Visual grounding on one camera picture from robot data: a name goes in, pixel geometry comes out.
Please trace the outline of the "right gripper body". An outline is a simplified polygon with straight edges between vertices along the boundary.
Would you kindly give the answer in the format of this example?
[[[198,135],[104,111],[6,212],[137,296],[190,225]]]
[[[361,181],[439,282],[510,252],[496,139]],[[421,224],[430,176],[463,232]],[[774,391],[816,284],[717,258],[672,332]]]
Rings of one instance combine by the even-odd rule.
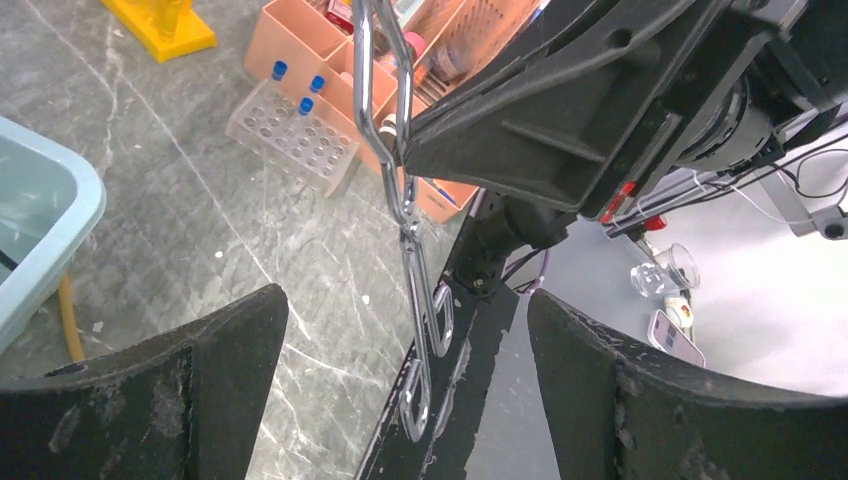
[[[607,56],[582,137],[604,153],[582,203],[610,220],[668,172],[765,159],[805,113],[847,100],[843,1],[594,1]]]

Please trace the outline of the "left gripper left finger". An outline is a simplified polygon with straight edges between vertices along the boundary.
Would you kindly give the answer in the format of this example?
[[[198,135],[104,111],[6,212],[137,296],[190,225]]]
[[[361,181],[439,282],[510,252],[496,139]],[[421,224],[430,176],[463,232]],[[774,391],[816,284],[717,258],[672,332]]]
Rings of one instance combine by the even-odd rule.
[[[276,284],[122,351],[1,383],[5,479],[242,479],[289,308]]]

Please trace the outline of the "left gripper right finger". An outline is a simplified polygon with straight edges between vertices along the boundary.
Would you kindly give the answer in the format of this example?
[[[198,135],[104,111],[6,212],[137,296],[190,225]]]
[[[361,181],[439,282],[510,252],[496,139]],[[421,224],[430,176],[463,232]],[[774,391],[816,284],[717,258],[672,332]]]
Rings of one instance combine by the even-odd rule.
[[[713,372],[546,291],[527,321],[564,479],[843,479],[847,402]]]

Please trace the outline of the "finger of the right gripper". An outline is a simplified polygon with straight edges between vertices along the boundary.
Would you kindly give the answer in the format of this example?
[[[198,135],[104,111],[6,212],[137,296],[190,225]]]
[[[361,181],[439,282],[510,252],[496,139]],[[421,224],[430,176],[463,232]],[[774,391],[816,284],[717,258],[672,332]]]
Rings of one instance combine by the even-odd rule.
[[[600,215],[682,120],[670,94],[726,1],[552,1],[417,115],[414,175]]]

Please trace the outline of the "mint green plastic bin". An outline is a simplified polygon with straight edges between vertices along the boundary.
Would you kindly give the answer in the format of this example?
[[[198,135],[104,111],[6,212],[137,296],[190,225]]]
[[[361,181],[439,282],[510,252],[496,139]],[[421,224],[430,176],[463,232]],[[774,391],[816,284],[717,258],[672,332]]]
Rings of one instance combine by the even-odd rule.
[[[95,168],[76,152],[1,119],[1,349],[56,292],[106,206]]]

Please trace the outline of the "blue capped test tube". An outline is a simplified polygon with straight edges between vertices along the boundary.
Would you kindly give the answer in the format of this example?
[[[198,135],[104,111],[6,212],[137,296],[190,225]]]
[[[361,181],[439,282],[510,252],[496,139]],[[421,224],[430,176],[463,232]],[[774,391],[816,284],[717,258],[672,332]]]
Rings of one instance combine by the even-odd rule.
[[[310,82],[309,91],[313,94],[318,95],[325,86],[325,78],[321,75],[315,75]]]
[[[274,82],[281,82],[287,71],[288,65],[282,60],[277,60],[272,67],[270,78]]]
[[[314,108],[314,100],[310,97],[304,97],[301,99],[298,106],[298,115],[300,117],[308,117]]]

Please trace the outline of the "yellow test tube rack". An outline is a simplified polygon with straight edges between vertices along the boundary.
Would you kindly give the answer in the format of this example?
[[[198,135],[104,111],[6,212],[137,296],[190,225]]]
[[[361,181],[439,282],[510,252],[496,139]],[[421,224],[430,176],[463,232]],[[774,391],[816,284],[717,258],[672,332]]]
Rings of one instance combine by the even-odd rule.
[[[101,3],[159,63],[217,46],[214,31],[195,13],[191,0]]]

